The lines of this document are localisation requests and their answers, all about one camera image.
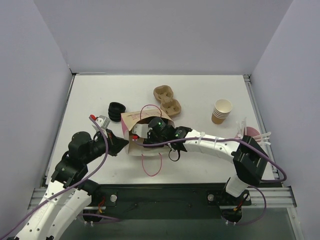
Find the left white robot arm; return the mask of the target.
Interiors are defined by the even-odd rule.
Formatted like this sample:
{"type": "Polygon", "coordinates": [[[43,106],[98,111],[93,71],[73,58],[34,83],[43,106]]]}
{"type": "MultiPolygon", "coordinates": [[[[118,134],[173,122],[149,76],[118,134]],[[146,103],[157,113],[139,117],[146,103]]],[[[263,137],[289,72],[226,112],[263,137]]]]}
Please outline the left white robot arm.
{"type": "Polygon", "coordinates": [[[10,240],[57,240],[83,209],[100,203],[101,185],[90,179],[88,164],[100,156],[115,157],[128,144],[109,129],[94,137],[75,133],[56,165],[40,203],[22,220],[25,226],[10,240]]]}

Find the stack of brown paper cups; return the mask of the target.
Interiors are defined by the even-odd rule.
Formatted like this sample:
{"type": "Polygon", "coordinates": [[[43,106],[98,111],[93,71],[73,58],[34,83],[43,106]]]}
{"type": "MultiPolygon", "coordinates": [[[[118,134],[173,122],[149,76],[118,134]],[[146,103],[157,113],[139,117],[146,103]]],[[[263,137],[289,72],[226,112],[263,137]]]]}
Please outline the stack of brown paper cups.
{"type": "Polygon", "coordinates": [[[227,99],[219,99],[215,102],[212,111],[211,121],[214,124],[220,125],[229,116],[233,109],[232,103],[227,99]]]}

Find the cream and pink paper bag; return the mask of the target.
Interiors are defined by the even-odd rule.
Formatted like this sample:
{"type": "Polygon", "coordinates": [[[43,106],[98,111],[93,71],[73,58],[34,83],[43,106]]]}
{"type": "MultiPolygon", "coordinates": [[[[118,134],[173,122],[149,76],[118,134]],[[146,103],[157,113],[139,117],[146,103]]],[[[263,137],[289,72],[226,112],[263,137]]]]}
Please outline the cream and pink paper bag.
{"type": "Polygon", "coordinates": [[[148,139],[148,132],[150,130],[148,124],[156,117],[159,117],[170,127],[175,126],[173,120],[167,113],[154,104],[147,104],[139,111],[124,112],[121,114],[123,138],[128,141],[128,145],[124,148],[125,152],[129,156],[141,158],[142,169],[149,177],[154,177],[160,173],[163,167],[163,155],[169,152],[167,146],[143,147],[139,145],[148,139]],[[151,157],[159,157],[160,159],[159,169],[155,173],[147,172],[144,165],[145,159],[151,157]]]}

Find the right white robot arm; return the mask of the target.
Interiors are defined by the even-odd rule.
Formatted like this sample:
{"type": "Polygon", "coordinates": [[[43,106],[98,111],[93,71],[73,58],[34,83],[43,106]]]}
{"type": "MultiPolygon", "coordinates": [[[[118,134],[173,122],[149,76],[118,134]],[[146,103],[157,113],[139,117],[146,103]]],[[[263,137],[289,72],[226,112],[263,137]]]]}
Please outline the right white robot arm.
{"type": "Polygon", "coordinates": [[[189,127],[173,127],[160,117],[153,118],[147,127],[143,147],[164,147],[177,152],[197,152],[218,157],[234,165],[233,175],[222,190],[227,204],[237,201],[249,186],[257,187],[262,181],[268,156],[253,137],[222,138],[208,135],[189,127]]]}

